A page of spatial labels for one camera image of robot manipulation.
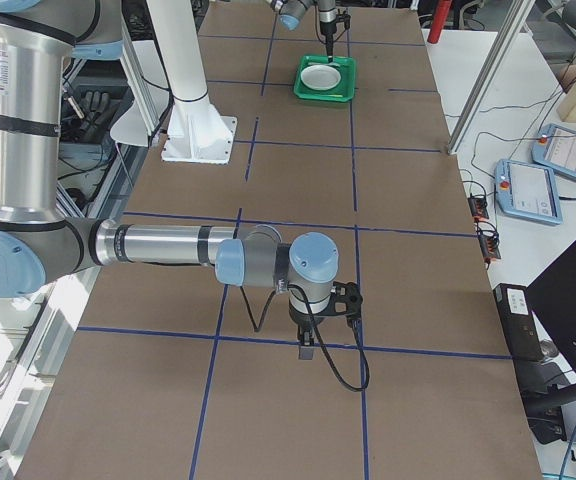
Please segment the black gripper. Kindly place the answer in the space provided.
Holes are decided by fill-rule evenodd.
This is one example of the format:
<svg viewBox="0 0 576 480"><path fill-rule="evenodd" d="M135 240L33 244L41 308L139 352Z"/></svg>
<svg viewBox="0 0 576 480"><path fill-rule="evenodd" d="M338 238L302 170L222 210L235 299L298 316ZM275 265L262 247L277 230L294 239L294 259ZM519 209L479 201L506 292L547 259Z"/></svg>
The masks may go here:
<svg viewBox="0 0 576 480"><path fill-rule="evenodd" d="M303 313L289 304L289 315L293 322L298 326L298 359L312 360L315 351L315 332L313 325L319 325L325 318L334 316L334 306L332 302L320 312L314 313L314 320L308 313Z"/></svg>
<svg viewBox="0 0 576 480"><path fill-rule="evenodd" d="M326 62L333 62L333 43L335 35L335 22L323 22L319 21L319 28L321 34L324 36L325 42L325 56Z"/></svg>

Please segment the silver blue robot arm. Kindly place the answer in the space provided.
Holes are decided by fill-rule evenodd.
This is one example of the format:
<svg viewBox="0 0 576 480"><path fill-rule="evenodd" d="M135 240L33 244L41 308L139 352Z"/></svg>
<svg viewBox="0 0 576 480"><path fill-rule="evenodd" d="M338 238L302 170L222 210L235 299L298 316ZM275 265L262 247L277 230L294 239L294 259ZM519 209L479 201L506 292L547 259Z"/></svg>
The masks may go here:
<svg viewBox="0 0 576 480"><path fill-rule="evenodd" d="M295 30L311 7L315 7L319 31L324 36L326 56L329 63L334 59L334 36L337 33L338 10L333 0L269 0L269 7L279 16L288 29Z"/></svg>
<svg viewBox="0 0 576 480"><path fill-rule="evenodd" d="M117 1L0 1L0 297L114 262L201 265L224 284L287 293L299 355L324 345L335 315L338 251L321 233L291 243L271 226L140 226L71 218L56 206L63 62L123 52Z"/></svg>

